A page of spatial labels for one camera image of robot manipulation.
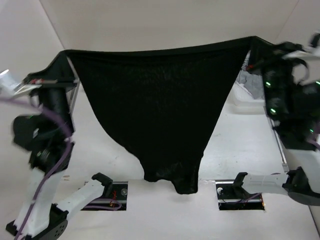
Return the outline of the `black tank top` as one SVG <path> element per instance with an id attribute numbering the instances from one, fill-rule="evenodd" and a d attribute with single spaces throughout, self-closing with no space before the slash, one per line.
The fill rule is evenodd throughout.
<path id="1" fill-rule="evenodd" d="M 64 50 L 46 76 L 77 73 L 98 122 L 139 159 L 144 179 L 188 195 L 198 191 L 201 159 L 247 53 L 269 46 L 249 36 L 166 50 Z"/>

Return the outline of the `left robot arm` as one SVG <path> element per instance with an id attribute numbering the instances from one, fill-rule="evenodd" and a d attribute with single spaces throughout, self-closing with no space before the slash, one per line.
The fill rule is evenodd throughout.
<path id="1" fill-rule="evenodd" d="M 8 70 L 0 74 L 0 85 L 7 92 L 0 99 L 2 102 L 39 111 L 38 115 L 20 115 L 12 123 L 14 143 L 31 153 L 26 200 L 18 217 L 6 225 L 6 230 L 17 240 L 56 240 L 76 213 L 92 201 L 112 195 L 113 181 L 97 173 L 71 196 L 53 203 L 74 147 L 67 94 L 79 82 L 77 76 L 20 82 Z"/>

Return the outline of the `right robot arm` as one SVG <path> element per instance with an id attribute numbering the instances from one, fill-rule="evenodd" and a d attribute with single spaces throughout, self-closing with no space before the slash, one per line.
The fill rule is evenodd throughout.
<path id="1" fill-rule="evenodd" d="M 307 83 L 308 71 L 299 80 L 293 76 L 295 67 L 307 67 L 309 60 L 319 57 L 317 45 L 292 42 L 250 53 L 246 69 L 261 75 L 265 113 L 284 149 L 295 157 L 297 168 L 270 175 L 238 173 L 231 190 L 241 202 L 269 193 L 307 206 L 320 204 L 320 82 Z"/>

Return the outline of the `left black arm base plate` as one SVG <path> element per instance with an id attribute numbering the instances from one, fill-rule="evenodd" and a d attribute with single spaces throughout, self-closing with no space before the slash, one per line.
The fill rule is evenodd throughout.
<path id="1" fill-rule="evenodd" d="M 126 211 L 128 199 L 128 182 L 118 181 L 112 185 L 108 196 L 101 196 L 87 206 L 83 211 Z"/>

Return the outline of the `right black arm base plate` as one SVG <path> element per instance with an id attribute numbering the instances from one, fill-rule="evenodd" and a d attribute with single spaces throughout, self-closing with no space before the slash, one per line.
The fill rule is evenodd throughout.
<path id="1" fill-rule="evenodd" d="M 264 211 L 261 193 L 247 193 L 233 186 L 233 181 L 216 181 L 217 204 L 220 211 Z"/>

